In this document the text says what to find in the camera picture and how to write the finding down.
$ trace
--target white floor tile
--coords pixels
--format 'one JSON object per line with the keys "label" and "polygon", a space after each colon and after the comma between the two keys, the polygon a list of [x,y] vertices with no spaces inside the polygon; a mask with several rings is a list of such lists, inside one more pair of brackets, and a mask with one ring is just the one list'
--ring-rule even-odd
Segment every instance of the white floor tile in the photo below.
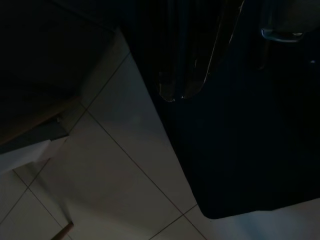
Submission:
{"label": "white floor tile", "polygon": [[[66,205],[73,240],[148,240],[181,215],[88,113],[39,176]],[[37,179],[30,189],[65,225]]]}
{"label": "white floor tile", "polygon": [[88,110],[183,213],[196,205],[131,55]]}
{"label": "white floor tile", "polygon": [[0,239],[50,240],[61,229],[37,198],[27,190],[0,225]]}
{"label": "white floor tile", "polygon": [[0,175],[0,223],[26,189],[27,186],[13,171]]}
{"label": "white floor tile", "polygon": [[152,240],[205,240],[183,216],[161,231]]}
{"label": "white floor tile", "polygon": [[129,52],[126,40],[118,29],[100,62],[87,77],[81,88],[81,103],[85,108],[90,105]]}
{"label": "white floor tile", "polygon": [[41,155],[39,161],[31,162],[16,168],[14,171],[19,175],[22,181],[29,186],[39,171],[43,168],[49,158],[53,157],[65,143],[68,137],[62,137],[51,141],[48,148]]}
{"label": "white floor tile", "polygon": [[77,103],[61,114],[61,125],[70,133],[84,112],[85,108],[80,103]]}
{"label": "white floor tile", "polygon": [[186,217],[208,240],[320,239],[320,199],[216,220],[203,216],[197,206]]}

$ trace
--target tile floor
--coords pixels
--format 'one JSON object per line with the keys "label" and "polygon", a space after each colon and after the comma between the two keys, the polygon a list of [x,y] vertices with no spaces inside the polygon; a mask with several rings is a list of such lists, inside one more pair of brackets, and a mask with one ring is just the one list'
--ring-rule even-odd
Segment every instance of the tile floor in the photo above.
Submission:
{"label": "tile floor", "polygon": [[65,240],[320,236],[317,199],[219,220],[201,214],[119,31],[82,101],[62,117],[70,136],[55,157],[0,176],[1,240],[50,240],[67,224],[66,212],[75,227]]}

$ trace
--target floor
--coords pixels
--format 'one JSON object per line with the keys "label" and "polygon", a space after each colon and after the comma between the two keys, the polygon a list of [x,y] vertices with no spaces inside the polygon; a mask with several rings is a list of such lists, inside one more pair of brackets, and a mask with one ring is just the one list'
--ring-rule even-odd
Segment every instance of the floor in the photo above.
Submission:
{"label": "floor", "polygon": [[65,240],[320,236],[319,200],[219,220],[201,214],[120,31],[62,124],[70,136],[55,157],[0,176],[0,239],[50,240],[66,215],[74,228]]}

